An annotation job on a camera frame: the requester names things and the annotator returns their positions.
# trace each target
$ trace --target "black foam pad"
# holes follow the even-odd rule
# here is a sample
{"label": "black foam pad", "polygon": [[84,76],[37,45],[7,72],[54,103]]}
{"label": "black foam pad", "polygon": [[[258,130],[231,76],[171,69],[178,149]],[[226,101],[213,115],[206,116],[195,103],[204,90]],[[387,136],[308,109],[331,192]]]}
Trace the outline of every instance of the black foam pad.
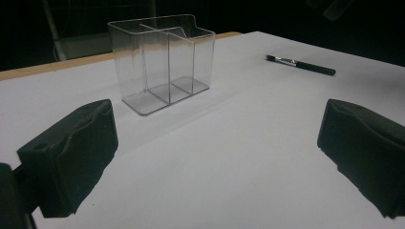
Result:
{"label": "black foam pad", "polygon": [[45,218],[75,213],[118,146],[110,100],[82,106],[18,150]]}
{"label": "black foam pad", "polygon": [[330,99],[318,146],[384,217],[405,216],[405,127]]}

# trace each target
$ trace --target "pen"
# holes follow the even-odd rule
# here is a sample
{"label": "pen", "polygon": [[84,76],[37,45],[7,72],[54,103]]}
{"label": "pen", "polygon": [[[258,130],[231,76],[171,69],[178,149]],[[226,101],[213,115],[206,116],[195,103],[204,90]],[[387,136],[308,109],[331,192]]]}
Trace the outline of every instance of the pen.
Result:
{"label": "pen", "polygon": [[317,65],[311,65],[311,64],[300,62],[300,61],[293,60],[293,59],[280,58],[280,57],[276,57],[276,56],[272,56],[272,55],[267,55],[266,60],[287,64],[292,67],[309,70],[309,71],[313,71],[316,73],[323,73],[323,74],[328,74],[328,75],[334,75],[336,73],[336,70],[333,70],[333,69],[328,69],[328,68],[317,66]]}

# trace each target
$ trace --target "table edge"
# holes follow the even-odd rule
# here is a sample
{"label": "table edge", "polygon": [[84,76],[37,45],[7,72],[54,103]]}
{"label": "table edge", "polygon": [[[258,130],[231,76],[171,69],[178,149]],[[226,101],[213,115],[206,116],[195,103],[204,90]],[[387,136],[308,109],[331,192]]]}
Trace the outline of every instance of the table edge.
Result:
{"label": "table edge", "polygon": [[[216,39],[222,39],[222,38],[240,35],[240,34],[241,33],[237,32],[237,31],[219,33],[219,34],[216,34]],[[27,68],[2,71],[2,72],[0,72],[0,81],[7,80],[7,79],[13,79],[13,78],[19,78],[19,77],[23,77],[23,76],[32,75],[32,74],[54,72],[54,71],[58,71],[58,70],[68,69],[68,68],[87,65],[87,64],[93,64],[96,62],[110,60],[110,59],[113,59],[113,54],[111,52],[77,58],[77,59],[71,59],[71,60],[66,60],[66,61],[54,62],[54,63],[49,63],[49,64],[36,65],[36,66],[27,67]]]}

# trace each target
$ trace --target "white table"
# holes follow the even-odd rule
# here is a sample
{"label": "white table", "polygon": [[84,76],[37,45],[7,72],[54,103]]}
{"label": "white table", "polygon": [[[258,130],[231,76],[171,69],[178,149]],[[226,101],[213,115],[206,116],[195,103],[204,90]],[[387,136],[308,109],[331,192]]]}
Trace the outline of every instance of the white table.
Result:
{"label": "white table", "polygon": [[[266,54],[337,70],[327,76]],[[211,89],[142,117],[114,61],[0,82],[0,161],[75,108],[113,101],[119,147],[76,215],[46,228],[405,228],[321,152],[329,98],[405,124],[405,68],[252,32],[216,41]]]}

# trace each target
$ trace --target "dark background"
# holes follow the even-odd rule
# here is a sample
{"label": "dark background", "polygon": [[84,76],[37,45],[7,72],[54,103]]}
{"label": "dark background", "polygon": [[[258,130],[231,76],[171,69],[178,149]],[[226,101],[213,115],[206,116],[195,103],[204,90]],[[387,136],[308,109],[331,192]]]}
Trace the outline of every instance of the dark background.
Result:
{"label": "dark background", "polygon": [[[146,0],[48,0],[61,37],[107,32],[107,22],[151,16]],[[190,13],[216,33],[263,31],[307,44],[405,66],[401,1],[354,0],[332,22],[306,0],[156,0],[156,16]],[[42,0],[2,3],[0,71],[54,62]]]}

